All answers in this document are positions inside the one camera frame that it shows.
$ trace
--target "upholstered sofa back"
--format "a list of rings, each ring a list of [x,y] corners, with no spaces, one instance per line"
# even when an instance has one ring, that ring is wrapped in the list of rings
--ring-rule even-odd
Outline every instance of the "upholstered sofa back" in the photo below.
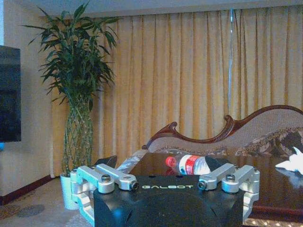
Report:
[[[262,108],[247,118],[236,121],[230,116],[225,117],[227,124],[223,131],[209,140],[193,140],[179,134],[176,123],[167,125],[157,132],[144,145],[149,152],[163,152],[168,149],[180,149],[190,153],[209,154],[228,151],[236,152],[254,139],[268,133],[303,127],[303,112],[291,106],[279,105]]]

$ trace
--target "galbot logo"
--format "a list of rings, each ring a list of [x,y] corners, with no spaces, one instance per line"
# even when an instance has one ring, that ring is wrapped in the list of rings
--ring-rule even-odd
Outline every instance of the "galbot logo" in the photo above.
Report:
[[[185,189],[185,188],[192,188],[193,185],[168,185],[168,186],[157,186],[157,185],[143,185],[143,189]]]

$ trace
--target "floor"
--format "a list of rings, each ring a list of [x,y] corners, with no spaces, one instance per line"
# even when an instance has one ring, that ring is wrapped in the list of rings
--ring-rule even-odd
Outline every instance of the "floor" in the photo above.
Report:
[[[1,227],[91,227],[78,210],[63,206],[59,178],[0,206]]]

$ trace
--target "black tv screen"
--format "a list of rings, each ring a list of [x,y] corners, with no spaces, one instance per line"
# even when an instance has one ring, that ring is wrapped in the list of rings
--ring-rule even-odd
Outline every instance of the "black tv screen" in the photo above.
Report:
[[[20,49],[0,45],[0,142],[21,141]]]

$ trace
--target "patterned cushion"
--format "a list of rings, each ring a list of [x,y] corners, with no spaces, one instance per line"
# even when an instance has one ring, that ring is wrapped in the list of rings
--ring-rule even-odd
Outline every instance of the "patterned cushion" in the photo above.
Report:
[[[295,154],[293,147],[303,150],[303,127],[268,133],[238,149],[235,155],[289,157]]]
[[[185,150],[183,148],[161,148],[155,151],[156,153],[168,153],[168,154],[182,154],[182,153],[189,153],[189,154],[196,154],[200,156],[205,156],[205,155],[228,155],[227,153],[227,148],[226,147],[219,147],[215,149],[210,149],[210,150],[201,150],[198,152],[194,152],[191,150]]]

